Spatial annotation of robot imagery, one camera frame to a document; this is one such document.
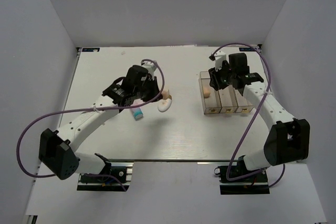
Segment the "gourd-shaped peach makeup sponge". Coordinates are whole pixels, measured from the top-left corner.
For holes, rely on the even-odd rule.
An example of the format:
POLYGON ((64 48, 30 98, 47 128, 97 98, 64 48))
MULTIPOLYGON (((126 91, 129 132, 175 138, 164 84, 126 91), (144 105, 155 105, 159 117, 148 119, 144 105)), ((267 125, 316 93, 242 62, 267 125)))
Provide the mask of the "gourd-shaped peach makeup sponge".
POLYGON ((204 98, 209 98, 210 95, 211 95, 211 91, 209 90, 209 88, 204 87, 203 88, 203 96, 204 96, 204 98))

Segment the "white pink teal spray bottle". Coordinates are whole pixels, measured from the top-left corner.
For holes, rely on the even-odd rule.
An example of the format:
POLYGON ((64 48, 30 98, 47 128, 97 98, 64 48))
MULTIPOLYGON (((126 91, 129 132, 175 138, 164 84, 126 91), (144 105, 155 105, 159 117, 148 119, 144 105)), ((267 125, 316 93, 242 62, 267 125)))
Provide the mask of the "white pink teal spray bottle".
POLYGON ((139 107, 140 104, 142 104, 141 100, 135 100, 132 104, 132 106, 134 106, 135 108, 130 109, 135 120, 139 120, 143 118, 143 112, 141 108, 139 107))

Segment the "white oval sunscreen bottle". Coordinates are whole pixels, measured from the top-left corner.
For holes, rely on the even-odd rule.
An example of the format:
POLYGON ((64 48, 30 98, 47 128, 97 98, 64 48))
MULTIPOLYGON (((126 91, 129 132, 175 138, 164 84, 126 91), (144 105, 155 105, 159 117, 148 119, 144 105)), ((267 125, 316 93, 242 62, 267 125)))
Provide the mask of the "white oval sunscreen bottle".
POLYGON ((162 99, 160 100, 160 102, 158 103, 157 107, 158 107, 158 111, 159 112, 166 112, 172 104, 172 97, 169 95, 166 99, 162 99))

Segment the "round peach makeup sponge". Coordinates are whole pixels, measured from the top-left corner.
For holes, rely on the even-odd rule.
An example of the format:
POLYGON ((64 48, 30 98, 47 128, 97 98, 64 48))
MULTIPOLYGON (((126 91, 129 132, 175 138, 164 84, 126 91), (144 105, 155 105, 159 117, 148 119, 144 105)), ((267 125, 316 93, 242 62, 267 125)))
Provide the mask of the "round peach makeup sponge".
POLYGON ((171 98, 170 91, 169 90, 163 90, 162 93, 162 99, 167 100, 171 98))

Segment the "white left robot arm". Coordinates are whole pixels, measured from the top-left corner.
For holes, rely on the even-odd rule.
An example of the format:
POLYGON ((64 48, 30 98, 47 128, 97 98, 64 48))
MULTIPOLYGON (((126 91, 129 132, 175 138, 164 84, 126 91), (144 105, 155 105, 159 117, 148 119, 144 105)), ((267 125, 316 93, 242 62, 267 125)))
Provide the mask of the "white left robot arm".
POLYGON ((155 61, 142 60, 140 65, 130 67, 126 76, 103 90, 93 105, 74 120, 55 131, 44 130, 40 136, 40 161, 61 180, 74 173, 93 174, 101 182, 108 180, 109 160, 98 153, 79 153, 78 148, 107 120, 132 107, 135 100, 148 104, 162 99, 163 89, 154 74, 157 69, 155 61))

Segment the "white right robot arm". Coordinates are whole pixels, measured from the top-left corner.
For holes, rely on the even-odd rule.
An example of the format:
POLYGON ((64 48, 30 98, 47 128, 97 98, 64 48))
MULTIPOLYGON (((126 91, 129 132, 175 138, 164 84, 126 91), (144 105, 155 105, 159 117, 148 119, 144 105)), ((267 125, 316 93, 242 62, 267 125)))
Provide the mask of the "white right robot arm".
POLYGON ((269 133, 263 148, 241 156, 236 166, 229 165, 228 181, 250 181, 262 170, 281 164, 301 161, 309 155, 310 124, 305 119, 296 119, 269 92, 269 83, 260 74, 251 72, 245 53, 213 53, 215 63, 208 73, 209 85, 214 90, 232 86, 247 101, 255 106, 255 115, 260 115, 269 133))

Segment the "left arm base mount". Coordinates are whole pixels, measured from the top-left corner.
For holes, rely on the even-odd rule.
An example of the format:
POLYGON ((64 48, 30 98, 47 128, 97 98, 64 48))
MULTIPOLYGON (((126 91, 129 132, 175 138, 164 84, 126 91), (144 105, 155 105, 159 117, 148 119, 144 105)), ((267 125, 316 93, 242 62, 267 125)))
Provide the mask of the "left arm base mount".
POLYGON ((80 174, 77 191, 126 192, 131 183, 133 164, 132 162, 113 162, 110 168, 103 171, 103 176, 92 177, 80 174))

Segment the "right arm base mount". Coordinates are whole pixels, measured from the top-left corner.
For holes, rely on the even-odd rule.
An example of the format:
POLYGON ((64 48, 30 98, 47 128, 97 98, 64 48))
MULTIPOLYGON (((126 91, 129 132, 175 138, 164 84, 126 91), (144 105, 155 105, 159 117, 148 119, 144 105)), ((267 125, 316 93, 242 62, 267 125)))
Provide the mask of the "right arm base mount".
POLYGON ((267 195, 270 194, 265 171, 247 178, 229 181, 226 178, 228 164, 217 166, 214 175, 219 178, 221 195, 267 195))

